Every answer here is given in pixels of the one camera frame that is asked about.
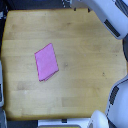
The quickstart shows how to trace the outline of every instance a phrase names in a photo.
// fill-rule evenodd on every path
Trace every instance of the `pink cloth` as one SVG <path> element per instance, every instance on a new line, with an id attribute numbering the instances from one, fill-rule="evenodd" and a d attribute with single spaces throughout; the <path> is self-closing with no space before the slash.
<path id="1" fill-rule="evenodd" d="M 58 69 L 53 45 L 50 43 L 35 53 L 39 81 L 48 80 Z"/>

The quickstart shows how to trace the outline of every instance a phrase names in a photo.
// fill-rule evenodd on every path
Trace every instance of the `wooden tabletop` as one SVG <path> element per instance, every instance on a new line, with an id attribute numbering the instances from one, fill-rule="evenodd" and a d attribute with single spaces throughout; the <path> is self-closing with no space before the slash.
<path id="1" fill-rule="evenodd" d="M 59 72 L 39 82 L 34 53 L 49 43 Z M 8 120 L 104 112 L 112 85 L 127 72 L 121 41 L 86 9 L 10 11 L 1 60 Z"/>

